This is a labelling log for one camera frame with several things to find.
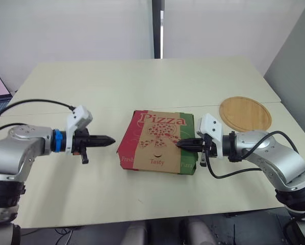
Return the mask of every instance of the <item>blue ring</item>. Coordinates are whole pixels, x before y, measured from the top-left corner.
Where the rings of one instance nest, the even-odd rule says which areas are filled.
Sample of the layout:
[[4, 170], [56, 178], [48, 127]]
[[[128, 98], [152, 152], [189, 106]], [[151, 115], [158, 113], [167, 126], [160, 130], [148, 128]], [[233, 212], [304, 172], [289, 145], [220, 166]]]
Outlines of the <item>blue ring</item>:
[[58, 129], [55, 129], [55, 152], [61, 151], [61, 144], [62, 144], [63, 135]]

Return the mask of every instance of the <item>pizza illustration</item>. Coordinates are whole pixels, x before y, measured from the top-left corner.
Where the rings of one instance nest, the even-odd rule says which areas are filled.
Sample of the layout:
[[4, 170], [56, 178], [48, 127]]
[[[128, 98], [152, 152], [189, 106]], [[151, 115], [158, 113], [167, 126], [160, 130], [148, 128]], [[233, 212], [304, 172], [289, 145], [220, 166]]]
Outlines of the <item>pizza illustration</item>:
[[166, 142], [168, 140], [173, 143], [177, 143], [180, 140], [178, 136], [174, 135], [176, 133], [176, 126], [173, 124], [151, 124], [146, 132], [149, 136], [153, 137], [153, 139], [141, 141], [141, 148], [144, 148], [153, 142], [155, 143], [155, 147], [166, 147]]

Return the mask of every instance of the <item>wooden cutting board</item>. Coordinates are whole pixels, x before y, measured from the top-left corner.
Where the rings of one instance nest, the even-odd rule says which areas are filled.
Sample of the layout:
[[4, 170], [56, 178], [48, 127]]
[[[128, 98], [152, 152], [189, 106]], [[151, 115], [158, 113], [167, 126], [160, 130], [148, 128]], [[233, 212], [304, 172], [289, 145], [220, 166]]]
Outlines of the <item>wooden cutting board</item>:
[[231, 97], [222, 102], [219, 114], [229, 127], [239, 132], [267, 130], [271, 125], [269, 111], [259, 102], [246, 97]]

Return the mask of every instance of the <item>floor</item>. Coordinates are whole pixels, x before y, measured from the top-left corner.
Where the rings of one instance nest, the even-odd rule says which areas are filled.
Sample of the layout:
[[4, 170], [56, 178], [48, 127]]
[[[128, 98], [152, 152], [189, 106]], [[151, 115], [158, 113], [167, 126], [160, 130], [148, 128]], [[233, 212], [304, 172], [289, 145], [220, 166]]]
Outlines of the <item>floor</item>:
[[[252, 212], [212, 214], [196, 216], [204, 221], [214, 232], [219, 245], [225, 244], [287, 244], [282, 233], [283, 224], [289, 220], [285, 208], [260, 210]], [[158, 245], [177, 245], [179, 241], [179, 222], [184, 217], [152, 219], [151, 243]], [[130, 222], [90, 225], [80, 227], [73, 232], [69, 245], [116, 245], [120, 244]], [[35, 229], [22, 229], [26, 234]], [[21, 237], [21, 245], [56, 244], [61, 235], [54, 229], [41, 229]], [[59, 241], [65, 244], [68, 235]]]

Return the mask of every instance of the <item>pizza box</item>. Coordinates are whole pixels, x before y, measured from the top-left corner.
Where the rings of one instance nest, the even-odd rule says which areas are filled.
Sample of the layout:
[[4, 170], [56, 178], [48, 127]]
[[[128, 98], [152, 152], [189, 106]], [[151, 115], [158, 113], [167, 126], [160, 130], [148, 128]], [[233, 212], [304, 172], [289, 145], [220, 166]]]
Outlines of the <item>pizza box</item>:
[[176, 143], [194, 137], [192, 114], [135, 111], [117, 150], [120, 164], [124, 169], [192, 175], [198, 154]]

